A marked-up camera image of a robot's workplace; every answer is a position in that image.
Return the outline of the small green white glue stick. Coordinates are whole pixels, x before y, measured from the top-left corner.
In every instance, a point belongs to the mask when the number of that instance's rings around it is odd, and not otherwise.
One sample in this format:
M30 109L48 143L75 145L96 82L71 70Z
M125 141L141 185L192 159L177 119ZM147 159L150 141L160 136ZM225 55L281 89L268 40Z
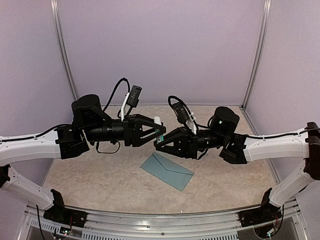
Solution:
M157 124L157 125L162 125L162 122L161 122L161 118L159 116L155 116L154 118L154 123ZM160 133L161 130L159 128L156 128L155 129L155 132L156 133ZM156 143L159 144L161 142L164 141L164 136L163 134L161 133L159 136L156 137Z

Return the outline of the teal paper envelope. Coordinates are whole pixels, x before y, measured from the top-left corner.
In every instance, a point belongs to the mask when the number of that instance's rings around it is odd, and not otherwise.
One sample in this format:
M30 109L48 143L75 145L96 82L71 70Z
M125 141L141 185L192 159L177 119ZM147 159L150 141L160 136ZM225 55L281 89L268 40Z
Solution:
M156 152L152 153L140 167L181 192L194 176L193 171Z

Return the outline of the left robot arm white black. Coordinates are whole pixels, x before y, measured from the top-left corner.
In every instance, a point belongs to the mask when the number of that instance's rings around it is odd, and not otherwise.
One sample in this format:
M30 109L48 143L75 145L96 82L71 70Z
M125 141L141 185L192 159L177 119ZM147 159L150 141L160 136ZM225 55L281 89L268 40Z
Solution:
M60 192L47 190L19 174L12 164L36 159L71 159L100 142L124 142L140 147L166 132L158 118L134 114L113 119L102 110L96 94L84 95L71 104L73 122L42 133L0 138L0 188L50 212L63 223L70 218Z

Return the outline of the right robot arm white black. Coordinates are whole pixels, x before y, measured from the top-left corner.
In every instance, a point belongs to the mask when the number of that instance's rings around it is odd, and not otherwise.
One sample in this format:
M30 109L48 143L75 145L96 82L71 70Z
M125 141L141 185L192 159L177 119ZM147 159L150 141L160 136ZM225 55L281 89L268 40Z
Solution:
M233 165L244 165L264 159L301 158L302 162L280 184L268 189L256 210L256 218L266 222L298 192L320 179L320 129L314 122L305 128L278 135L248 135L235 132L240 117L230 108L216 108L206 129L192 131L186 111L173 108L183 124L155 141L157 151L185 159L199 159L198 152L221 149L219 156Z

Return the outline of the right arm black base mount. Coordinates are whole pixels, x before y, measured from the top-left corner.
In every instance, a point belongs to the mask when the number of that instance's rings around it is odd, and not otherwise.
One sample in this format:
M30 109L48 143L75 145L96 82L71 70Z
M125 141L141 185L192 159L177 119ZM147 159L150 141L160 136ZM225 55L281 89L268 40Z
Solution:
M261 205L257 208L243 210L238 213L242 227L259 225L262 223L281 218L282 213L280 207L272 205L268 198L262 200Z

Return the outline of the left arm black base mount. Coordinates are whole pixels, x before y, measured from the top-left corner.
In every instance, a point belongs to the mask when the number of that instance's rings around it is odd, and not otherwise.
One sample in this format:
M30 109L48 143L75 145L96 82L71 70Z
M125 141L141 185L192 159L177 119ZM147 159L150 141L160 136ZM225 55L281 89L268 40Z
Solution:
M56 223L70 227L84 228L88 213L81 210L65 207L63 203L53 203L53 206L44 211L43 217Z

